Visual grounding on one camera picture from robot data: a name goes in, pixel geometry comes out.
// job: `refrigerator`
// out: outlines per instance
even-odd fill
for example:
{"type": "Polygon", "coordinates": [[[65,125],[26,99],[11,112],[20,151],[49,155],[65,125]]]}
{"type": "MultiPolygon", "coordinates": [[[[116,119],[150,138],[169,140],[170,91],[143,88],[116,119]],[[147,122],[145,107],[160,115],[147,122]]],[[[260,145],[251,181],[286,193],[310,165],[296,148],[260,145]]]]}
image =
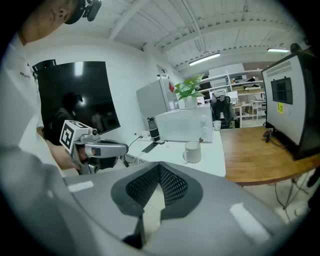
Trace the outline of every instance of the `refrigerator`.
{"type": "MultiPolygon", "coordinates": [[[[169,77],[161,77],[136,91],[141,114],[145,118],[156,117],[162,113],[179,109],[178,99],[174,92],[174,84],[169,77]]],[[[145,128],[148,123],[143,118],[145,128]]]]}

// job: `yellow label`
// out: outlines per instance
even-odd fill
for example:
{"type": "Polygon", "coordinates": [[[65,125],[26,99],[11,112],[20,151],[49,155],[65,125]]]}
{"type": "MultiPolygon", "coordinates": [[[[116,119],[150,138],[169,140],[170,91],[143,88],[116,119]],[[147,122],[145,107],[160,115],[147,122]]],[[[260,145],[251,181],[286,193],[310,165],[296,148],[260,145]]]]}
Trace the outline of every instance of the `yellow label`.
{"type": "Polygon", "coordinates": [[[281,114],[284,113],[284,104],[281,102],[278,102],[278,112],[281,114]]]}

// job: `nose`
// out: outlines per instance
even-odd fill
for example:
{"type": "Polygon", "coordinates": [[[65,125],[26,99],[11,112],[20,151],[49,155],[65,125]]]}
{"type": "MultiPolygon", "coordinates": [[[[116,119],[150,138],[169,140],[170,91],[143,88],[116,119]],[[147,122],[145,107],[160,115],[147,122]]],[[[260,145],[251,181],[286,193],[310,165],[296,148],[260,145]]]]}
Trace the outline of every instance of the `nose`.
{"type": "Polygon", "coordinates": [[[67,15],[67,9],[61,7],[59,9],[59,19],[64,19],[67,15]]]}

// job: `white cup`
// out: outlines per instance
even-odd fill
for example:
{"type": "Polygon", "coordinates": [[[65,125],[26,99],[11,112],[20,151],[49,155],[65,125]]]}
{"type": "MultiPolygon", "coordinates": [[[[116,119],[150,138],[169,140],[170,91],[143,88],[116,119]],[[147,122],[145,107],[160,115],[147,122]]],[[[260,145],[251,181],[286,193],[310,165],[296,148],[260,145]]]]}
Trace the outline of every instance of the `white cup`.
{"type": "Polygon", "coordinates": [[[189,163],[198,163],[201,160],[201,147],[199,141],[189,141],[184,145],[183,159],[189,163]]]}
{"type": "Polygon", "coordinates": [[[213,126],[216,131],[221,129],[221,121],[213,121],[213,126]]]}

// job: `potted plant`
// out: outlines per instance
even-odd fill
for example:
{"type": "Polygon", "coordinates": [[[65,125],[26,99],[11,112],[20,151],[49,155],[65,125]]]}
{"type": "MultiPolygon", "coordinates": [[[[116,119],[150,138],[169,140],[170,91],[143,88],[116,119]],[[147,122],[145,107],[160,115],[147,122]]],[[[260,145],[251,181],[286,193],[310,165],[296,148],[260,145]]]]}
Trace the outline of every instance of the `potted plant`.
{"type": "Polygon", "coordinates": [[[195,91],[199,88],[199,83],[204,74],[197,74],[190,79],[185,80],[183,83],[176,84],[173,93],[178,94],[178,101],[184,101],[185,107],[188,110],[195,109],[197,107],[198,101],[197,97],[203,97],[201,92],[195,91]]]}

